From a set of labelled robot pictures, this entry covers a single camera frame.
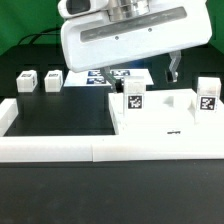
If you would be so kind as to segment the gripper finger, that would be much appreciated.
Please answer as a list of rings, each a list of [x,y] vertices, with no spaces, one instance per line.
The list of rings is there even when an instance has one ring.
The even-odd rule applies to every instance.
[[[181,61],[181,51],[173,51],[169,53],[171,62],[168,70],[166,71],[166,78],[168,83],[176,82],[178,80],[177,68]]]
[[[106,81],[108,81],[111,86],[112,86],[112,90],[117,93],[118,92],[118,84],[117,84],[117,80],[116,78],[112,75],[112,73],[110,72],[110,68],[109,67],[103,67],[101,69],[101,74],[104,77],[104,79]]]

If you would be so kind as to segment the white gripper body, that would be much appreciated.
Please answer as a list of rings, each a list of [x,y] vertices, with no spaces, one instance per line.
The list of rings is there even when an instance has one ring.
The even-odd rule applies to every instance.
[[[105,9],[64,19],[68,68],[81,72],[203,45],[212,36],[207,0],[109,0]]]

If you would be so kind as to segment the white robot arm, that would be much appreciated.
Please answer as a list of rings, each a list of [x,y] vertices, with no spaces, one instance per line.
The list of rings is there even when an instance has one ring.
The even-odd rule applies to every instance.
[[[175,82],[181,51],[209,42],[207,0],[60,0],[61,44],[73,72],[92,69],[118,90],[109,68],[169,54],[167,80]]]

